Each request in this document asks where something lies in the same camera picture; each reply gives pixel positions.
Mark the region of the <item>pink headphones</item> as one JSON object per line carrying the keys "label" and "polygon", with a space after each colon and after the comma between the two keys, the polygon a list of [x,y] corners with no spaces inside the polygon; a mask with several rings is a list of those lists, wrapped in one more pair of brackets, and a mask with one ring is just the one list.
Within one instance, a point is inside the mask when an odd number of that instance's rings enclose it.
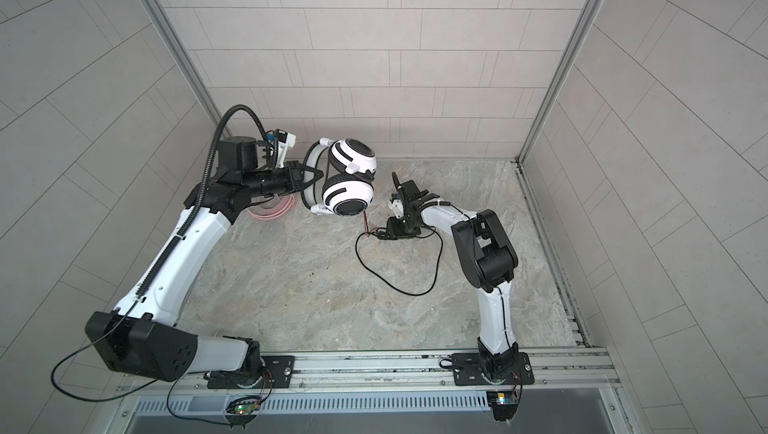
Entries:
{"label": "pink headphones", "polygon": [[287,214],[295,204],[294,194],[276,196],[274,199],[258,201],[257,205],[248,207],[246,212],[254,219],[270,221]]}

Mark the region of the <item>white black headphones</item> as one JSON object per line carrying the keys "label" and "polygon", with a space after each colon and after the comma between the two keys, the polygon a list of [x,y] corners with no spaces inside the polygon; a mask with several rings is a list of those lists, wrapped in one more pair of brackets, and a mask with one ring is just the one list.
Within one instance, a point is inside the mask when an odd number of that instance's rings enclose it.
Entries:
{"label": "white black headphones", "polygon": [[[320,200],[315,197],[313,174],[321,155],[327,152],[327,165],[337,174],[323,183]],[[372,148],[354,138],[333,141],[321,138],[305,155],[303,164],[306,187],[301,191],[304,206],[315,215],[355,216],[363,213],[373,201],[373,181],[377,170]]]}

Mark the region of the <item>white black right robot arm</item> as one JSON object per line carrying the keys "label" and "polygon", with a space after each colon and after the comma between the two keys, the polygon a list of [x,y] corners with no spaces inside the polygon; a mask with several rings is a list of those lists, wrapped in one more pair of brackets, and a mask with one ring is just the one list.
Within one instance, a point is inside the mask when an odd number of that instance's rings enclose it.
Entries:
{"label": "white black right robot arm", "polygon": [[511,374],[519,347],[511,319],[511,293],[518,256],[497,214],[463,210],[439,195],[421,190],[414,181],[392,176],[396,192],[389,207],[386,236],[412,237],[423,228],[450,234],[462,272],[477,290],[480,312],[479,366],[486,378],[500,381]]}

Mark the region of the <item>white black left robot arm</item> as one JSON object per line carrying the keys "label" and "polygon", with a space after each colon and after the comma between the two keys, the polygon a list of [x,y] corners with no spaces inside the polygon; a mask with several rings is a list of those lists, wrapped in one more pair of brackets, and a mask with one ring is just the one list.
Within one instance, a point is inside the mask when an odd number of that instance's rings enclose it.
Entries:
{"label": "white black left robot arm", "polygon": [[282,130],[265,140],[236,136],[215,145],[217,169],[190,193],[175,231],[132,293],[111,312],[96,312],[85,332],[106,367],[160,381],[205,373],[217,386],[250,387],[262,380],[257,341],[204,337],[177,328],[181,309],[218,240],[254,198],[292,194],[301,167],[285,155],[296,142]]}

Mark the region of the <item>right circuit board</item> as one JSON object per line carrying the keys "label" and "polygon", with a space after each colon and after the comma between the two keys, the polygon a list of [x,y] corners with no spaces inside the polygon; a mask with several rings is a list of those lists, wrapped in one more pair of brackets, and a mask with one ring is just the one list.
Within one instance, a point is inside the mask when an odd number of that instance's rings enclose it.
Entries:
{"label": "right circuit board", "polygon": [[497,422],[511,421],[519,408],[521,395],[518,391],[487,391],[487,404]]}

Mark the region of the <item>circuit board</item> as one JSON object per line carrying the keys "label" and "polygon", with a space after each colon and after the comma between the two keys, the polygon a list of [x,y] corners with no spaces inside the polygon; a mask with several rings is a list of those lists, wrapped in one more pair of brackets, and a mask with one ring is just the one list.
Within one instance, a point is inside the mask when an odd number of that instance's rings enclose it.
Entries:
{"label": "circuit board", "polygon": [[511,421],[519,408],[521,395],[518,391],[487,391],[487,404],[497,422]]}
{"label": "circuit board", "polygon": [[260,409],[261,402],[262,397],[258,395],[237,398],[227,405],[225,413],[227,416],[236,417],[255,416]]}

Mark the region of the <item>left circuit board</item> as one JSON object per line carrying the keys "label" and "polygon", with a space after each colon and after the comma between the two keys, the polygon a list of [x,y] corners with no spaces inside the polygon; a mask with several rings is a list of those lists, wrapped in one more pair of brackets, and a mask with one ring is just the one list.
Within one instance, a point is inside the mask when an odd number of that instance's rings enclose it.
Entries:
{"label": "left circuit board", "polygon": [[255,416],[260,409],[261,402],[262,397],[258,395],[237,398],[227,405],[225,413],[227,416],[236,417]]}

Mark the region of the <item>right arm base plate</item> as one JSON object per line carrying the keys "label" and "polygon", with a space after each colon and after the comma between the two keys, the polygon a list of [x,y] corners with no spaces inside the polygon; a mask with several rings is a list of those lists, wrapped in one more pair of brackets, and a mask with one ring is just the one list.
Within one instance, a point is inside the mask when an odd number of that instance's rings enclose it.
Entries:
{"label": "right arm base plate", "polygon": [[439,366],[452,373],[457,386],[528,386],[535,383],[529,356],[522,351],[454,353],[442,358]]}

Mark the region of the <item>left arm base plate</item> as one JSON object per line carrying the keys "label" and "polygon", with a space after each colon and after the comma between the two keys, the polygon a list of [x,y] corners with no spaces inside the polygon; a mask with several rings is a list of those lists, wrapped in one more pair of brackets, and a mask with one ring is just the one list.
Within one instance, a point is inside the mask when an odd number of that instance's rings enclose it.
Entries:
{"label": "left arm base plate", "polygon": [[203,378],[209,389],[283,389],[290,386],[295,361],[290,355],[267,355],[247,359],[236,371],[210,371]]}

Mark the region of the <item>aluminium corner post left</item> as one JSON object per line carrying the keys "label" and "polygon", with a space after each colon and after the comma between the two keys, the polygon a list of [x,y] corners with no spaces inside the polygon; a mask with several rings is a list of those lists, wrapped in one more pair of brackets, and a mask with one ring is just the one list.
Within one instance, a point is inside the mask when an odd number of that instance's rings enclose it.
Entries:
{"label": "aluminium corner post left", "polygon": [[139,0],[150,20],[154,24],[161,40],[174,58],[176,65],[194,93],[197,101],[217,128],[221,120],[221,113],[217,108],[213,97],[203,82],[198,69],[195,67],[187,49],[183,46],[177,32],[172,26],[170,18],[165,12],[159,0]]}

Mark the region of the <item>aluminium corner post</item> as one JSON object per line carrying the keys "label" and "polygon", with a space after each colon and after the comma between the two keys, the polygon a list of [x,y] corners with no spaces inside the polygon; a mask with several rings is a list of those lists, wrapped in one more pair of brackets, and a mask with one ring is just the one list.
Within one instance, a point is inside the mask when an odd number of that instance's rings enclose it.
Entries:
{"label": "aluminium corner post", "polygon": [[213,97],[203,82],[198,69],[195,67],[187,49],[183,46],[177,32],[172,26],[170,18],[165,12],[159,0],[139,0],[150,20],[154,24],[161,40],[174,58],[176,65],[194,93],[197,101],[217,128],[221,120],[221,113],[217,108]]}
{"label": "aluminium corner post", "polygon": [[553,78],[548,86],[542,103],[537,111],[537,115],[534,118],[531,130],[527,135],[523,147],[519,156],[517,157],[517,164],[523,165],[526,160],[531,156],[534,144],[540,136],[544,124],[552,111],[557,96],[561,91],[567,76],[572,68],[575,59],[583,45],[591,26],[599,12],[603,0],[586,0],[581,10],[579,17],[577,18],[576,25],[568,39],[568,43],[563,52],[563,55],[557,65],[557,69],[553,75]]}

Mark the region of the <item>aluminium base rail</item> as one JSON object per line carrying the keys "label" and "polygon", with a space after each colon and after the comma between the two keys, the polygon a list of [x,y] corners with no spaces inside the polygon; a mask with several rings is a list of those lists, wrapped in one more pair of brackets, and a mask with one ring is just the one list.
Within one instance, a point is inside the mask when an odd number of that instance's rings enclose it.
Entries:
{"label": "aluminium base rail", "polygon": [[524,347],[528,364],[513,380],[504,384],[487,383],[479,374],[458,373],[449,369],[448,358],[457,353],[476,359],[462,350],[411,351],[315,351],[295,352],[291,372],[271,362],[272,376],[278,382],[272,393],[368,393],[510,390],[531,374],[534,382],[524,387],[534,389],[620,388],[614,362],[604,348]]}

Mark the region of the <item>aluminium corner post right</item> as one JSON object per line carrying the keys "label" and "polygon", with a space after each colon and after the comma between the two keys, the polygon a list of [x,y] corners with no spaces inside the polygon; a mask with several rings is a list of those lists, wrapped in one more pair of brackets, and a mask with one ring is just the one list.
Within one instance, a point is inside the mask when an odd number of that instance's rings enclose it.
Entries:
{"label": "aluminium corner post right", "polygon": [[544,124],[552,111],[557,96],[561,91],[567,76],[572,68],[575,59],[583,45],[591,26],[599,12],[603,0],[586,0],[581,10],[579,17],[577,18],[576,25],[568,39],[568,43],[563,52],[563,55],[557,65],[557,69],[553,75],[553,78],[548,86],[542,103],[537,111],[537,115],[534,118],[531,130],[527,135],[523,147],[519,156],[517,157],[517,164],[523,165],[526,160],[531,156],[534,144],[540,136]]}

